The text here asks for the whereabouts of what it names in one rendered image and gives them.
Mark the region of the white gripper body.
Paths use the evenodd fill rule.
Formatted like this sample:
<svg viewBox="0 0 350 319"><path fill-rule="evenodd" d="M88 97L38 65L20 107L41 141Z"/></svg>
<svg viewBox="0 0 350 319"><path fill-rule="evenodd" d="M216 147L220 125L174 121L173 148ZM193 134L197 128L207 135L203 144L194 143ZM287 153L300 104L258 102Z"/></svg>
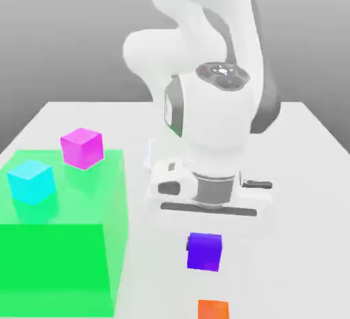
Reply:
<svg viewBox="0 0 350 319"><path fill-rule="evenodd" d="M273 199L267 189L239 189L233 201L218 209L160 198L146 200L146 220L151 226L186 233L259 236L270 229L272 210Z"/></svg>

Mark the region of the small purple cube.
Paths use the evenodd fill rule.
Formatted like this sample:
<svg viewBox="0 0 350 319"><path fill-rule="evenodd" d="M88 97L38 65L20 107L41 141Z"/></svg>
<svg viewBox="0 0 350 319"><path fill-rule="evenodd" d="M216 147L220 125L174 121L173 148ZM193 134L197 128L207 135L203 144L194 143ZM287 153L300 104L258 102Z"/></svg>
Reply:
<svg viewBox="0 0 350 319"><path fill-rule="evenodd" d="M187 268L218 272L222 253L219 234L190 233L187 238Z"/></svg>

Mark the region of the small orange cube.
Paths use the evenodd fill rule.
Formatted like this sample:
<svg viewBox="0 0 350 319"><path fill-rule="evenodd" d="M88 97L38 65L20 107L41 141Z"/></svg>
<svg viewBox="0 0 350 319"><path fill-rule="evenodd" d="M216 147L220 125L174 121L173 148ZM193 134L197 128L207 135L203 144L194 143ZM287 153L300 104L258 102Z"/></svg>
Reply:
<svg viewBox="0 0 350 319"><path fill-rule="evenodd" d="M230 319L228 302L199 300L198 319Z"/></svg>

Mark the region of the small magenta cube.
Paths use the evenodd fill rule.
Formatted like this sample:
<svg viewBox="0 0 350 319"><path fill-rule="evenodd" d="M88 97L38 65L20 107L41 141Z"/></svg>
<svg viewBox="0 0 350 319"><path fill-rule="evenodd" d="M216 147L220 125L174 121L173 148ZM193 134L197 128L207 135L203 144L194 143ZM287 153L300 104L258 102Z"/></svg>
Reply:
<svg viewBox="0 0 350 319"><path fill-rule="evenodd" d="M101 133L86 128L78 128L60 137L65 164L87 170L104 159L103 137Z"/></svg>

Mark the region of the small cyan cube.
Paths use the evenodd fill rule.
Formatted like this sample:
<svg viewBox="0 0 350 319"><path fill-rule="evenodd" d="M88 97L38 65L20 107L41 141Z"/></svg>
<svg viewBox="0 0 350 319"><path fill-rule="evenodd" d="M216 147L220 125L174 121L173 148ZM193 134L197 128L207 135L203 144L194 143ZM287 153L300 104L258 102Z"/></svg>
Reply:
<svg viewBox="0 0 350 319"><path fill-rule="evenodd" d="M27 160L7 172L12 198L35 206L56 192L53 168Z"/></svg>

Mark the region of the large green box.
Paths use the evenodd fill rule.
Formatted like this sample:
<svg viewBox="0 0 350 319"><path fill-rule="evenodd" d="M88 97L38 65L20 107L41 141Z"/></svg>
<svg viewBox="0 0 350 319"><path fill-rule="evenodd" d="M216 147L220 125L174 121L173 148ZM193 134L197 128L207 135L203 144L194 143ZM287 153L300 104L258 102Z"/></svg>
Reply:
<svg viewBox="0 0 350 319"><path fill-rule="evenodd" d="M57 190L37 206L12 198L7 173L51 166ZM59 150L19 150L0 169L0 318L111 318L129 232L124 157L87 171Z"/></svg>

